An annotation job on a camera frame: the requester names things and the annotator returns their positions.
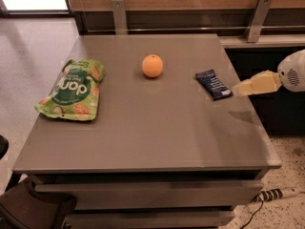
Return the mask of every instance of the green snack bag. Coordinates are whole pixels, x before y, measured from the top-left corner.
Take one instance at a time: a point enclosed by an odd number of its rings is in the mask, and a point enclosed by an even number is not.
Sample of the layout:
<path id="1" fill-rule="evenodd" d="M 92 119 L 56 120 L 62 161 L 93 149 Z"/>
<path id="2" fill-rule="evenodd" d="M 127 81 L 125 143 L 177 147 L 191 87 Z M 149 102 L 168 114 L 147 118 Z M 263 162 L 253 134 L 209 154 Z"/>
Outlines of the green snack bag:
<path id="1" fill-rule="evenodd" d="M 95 119 L 104 66 L 94 59 L 70 60 L 62 72 L 51 95 L 39 101 L 35 110 L 52 118 Z"/>

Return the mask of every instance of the blue packet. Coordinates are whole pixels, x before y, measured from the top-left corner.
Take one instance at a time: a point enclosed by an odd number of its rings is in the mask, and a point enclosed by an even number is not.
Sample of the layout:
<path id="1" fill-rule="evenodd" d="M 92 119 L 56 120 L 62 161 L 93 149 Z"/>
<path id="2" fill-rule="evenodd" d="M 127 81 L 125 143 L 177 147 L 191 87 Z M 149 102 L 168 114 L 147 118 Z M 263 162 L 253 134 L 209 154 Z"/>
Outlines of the blue packet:
<path id="1" fill-rule="evenodd" d="M 208 91 L 213 100 L 233 96 L 232 91 L 217 78 L 214 70 L 197 73 L 195 78 Z"/>

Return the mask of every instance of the floor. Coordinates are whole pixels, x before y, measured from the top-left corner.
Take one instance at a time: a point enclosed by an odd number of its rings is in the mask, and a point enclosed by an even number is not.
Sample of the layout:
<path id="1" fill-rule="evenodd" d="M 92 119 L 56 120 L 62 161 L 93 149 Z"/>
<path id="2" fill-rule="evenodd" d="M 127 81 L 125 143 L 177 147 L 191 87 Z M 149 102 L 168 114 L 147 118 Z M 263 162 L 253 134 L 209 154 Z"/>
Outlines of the floor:
<path id="1" fill-rule="evenodd" d="M 0 161 L 0 194 L 38 116 L 33 106 L 49 93 L 77 37 L 72 18 L 0 19 L 0 135 L 10 142 Z M 270 138 L 283 166 L 263 178 L 264 189 L 305 191 L 305 136 Z M 240 228 L 259 205 L 236 207 L 236 218 L 221 229 Z M 304 210 L 305 194 L 265 202 L 247 228 L 305 228 Z"/>

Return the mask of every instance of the cable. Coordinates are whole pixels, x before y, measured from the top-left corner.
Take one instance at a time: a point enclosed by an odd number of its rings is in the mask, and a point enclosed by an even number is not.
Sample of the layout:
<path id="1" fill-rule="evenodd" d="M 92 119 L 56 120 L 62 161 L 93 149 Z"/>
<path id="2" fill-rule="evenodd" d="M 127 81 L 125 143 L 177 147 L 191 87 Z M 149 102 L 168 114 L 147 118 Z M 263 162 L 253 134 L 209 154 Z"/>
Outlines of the cable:
<path id="1" fill-rule="evenodd" d="M 249 224 L 251 223 L 251 221 L 252 221 L 254 215 L 255 215 L 258 211 L 260 211 L 260 209 L 263 207 L 263 205 L 264 205 L 264 200 L 261 200 L 261 204 L 260 204 L 260 207 L 258 208 L 258 210 L 256 210 L 256 211 L 252 214 L 252 216 L 250 217 L 249 221 L 248 221 L 246 224 L 244 224 L 242 227 L 240 227 L 240 229 L 245 228 L 247 225 L 249 225 Z"/>

